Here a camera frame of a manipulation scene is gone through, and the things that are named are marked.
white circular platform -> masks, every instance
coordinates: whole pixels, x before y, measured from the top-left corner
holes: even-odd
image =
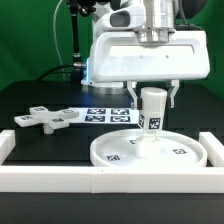
[[[131,167],[203,167],[207,163],[207,152],[197,141],[184,135],[168,131],[157,131],[160,154],[152,158],[136,155],[136,138],[141,129],[111,132],[95,139],[90,147],[90,158],[94,166]]]

white cylinder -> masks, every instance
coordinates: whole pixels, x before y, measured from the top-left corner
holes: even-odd
[[[166,106],[167,91],[146,87],[141,90],[142,110],[139,111],[139,126],[144,134],[161,130]]]
[[[142,110],[139,111],[139,126],[143,135],[136,139],[136,155],[152,158],[160,155],[160,142],[156,130],[161,130],[166,106],[167,91],[159,88],[141,90]]]

white frame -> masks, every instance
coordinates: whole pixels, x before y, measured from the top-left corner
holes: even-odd
[[[200,133],[213,166],[223,166],[224,146]],[[15,132],[0,134],[0,160],[15,146]],[[143,168],[1,166],[0,192],[57,193],[224,193],[224,168]]]

black table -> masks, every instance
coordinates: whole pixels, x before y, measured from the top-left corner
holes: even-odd
[[[130,102],[126,94],[90,94],[66,82],[13,83],[0,92],[0,129],[14,129],[17,142],[3,165],[91,166],[89,146],[96,137],[137,126],[73,124],[44,135],[41,125],[20,128],[13,118],[40,105],[54,111],[124,108]],[[210,131],[224,143],[223,115],[223,100],[202,86],[182,84],[164,129],[194,139]],[[0,193],[0,223],[224,223],[223,206],[223,194]]]

white cross-shaped object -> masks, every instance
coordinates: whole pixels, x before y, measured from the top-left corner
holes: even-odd
[[[52,134],[54,129],[66,128],[69,126],[67,119],[76,118],[79,112],[75,109],[64,109],[59,111],[48,111],[46,107],[30,108],[30,115],[15,117],[14,120],[21,127],[44,124],[44,133]]]

